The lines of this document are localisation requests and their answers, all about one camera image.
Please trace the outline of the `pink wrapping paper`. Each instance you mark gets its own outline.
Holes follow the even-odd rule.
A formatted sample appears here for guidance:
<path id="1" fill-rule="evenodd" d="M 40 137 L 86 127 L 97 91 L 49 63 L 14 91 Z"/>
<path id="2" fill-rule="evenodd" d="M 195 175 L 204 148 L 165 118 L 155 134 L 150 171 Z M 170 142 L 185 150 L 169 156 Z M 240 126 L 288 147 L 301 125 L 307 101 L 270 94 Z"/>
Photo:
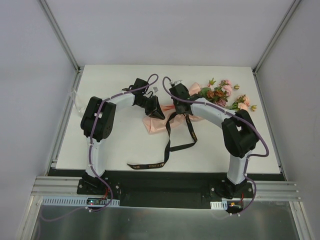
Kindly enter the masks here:
<path id="1" fill-rule="evenodd" d="M 212 86 L 207 84 L 207 85 L 200 85 L 197 82 L 194 82 L 189 88 L 189 94 L 198 94 L 202 88 L 204 87 L 209 87 L 209 90 L 212 89 Z M 142 119 L 142 122 L 149 134 L 157 134 L 160 132 L 163 132 L 166 130 L 166 123 L 167 120 L 169 119 L 170 115 L 175 112 L 175 107 L 172 103 L 168 104 L 160 104 L 160 108 L 164 114 L 165 119 L 157 119 L 157 118 L 152 118 L 149 116 L 146 116 Z M 182 114 L 178 114 L 175 116 L 172 120 L 169 121 L 170 127 L 175 128 L 181 125 L 185 121 L 185 117 Z"/>

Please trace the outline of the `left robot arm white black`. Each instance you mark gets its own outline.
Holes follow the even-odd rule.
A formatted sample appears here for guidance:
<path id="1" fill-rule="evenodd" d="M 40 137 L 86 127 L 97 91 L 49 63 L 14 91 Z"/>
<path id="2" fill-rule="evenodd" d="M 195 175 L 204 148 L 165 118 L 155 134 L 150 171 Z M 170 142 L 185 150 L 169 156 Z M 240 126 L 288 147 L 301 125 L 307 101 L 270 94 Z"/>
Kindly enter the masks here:
<path id="1" fill-rule="evenodd" d="M 87 104 L 80 123 L 88 145 L 88 164 L 82 178 L 88 182 L 89 190 L 96 195 L 102 194 L 106 188 L 105 181 L 101 179 L 105 173 L 105 167 L 100 148 L 112 132 L 116 112 L 139 106 L 144 109 L 146 116 L 159 120 L 165 119 L 158 97 L 153 91 L 150 96 L 147 96 L 149 87 L 159 79 L 155 73 L 151 77 L 155 77 L 152 82 L 137 78 L 134 84 L 105 99 L 93 96 Z"/>

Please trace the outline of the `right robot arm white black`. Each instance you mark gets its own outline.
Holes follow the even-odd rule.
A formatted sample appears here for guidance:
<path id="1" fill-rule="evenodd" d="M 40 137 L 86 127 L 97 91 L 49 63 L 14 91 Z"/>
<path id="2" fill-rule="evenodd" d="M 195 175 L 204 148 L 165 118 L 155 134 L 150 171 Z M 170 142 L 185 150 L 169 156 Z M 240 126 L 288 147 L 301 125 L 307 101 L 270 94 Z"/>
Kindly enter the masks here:
<path id="1" fill-rule="evenodd" d="M 182 83 L 171 84 L 169 89 L 178 114 L 193 115 L 207 120 L 222 129 L 224 146 L 230 154 L 229 168 L 224 182 L 215 187 L 222 198 L 232 199 L 242 193 L 247 183 L 247 157 L 256 147 L 258 137 L 246 124 L 253 124 L 246 110 L 224 111 L 198 94 L 190 95 Z"/>

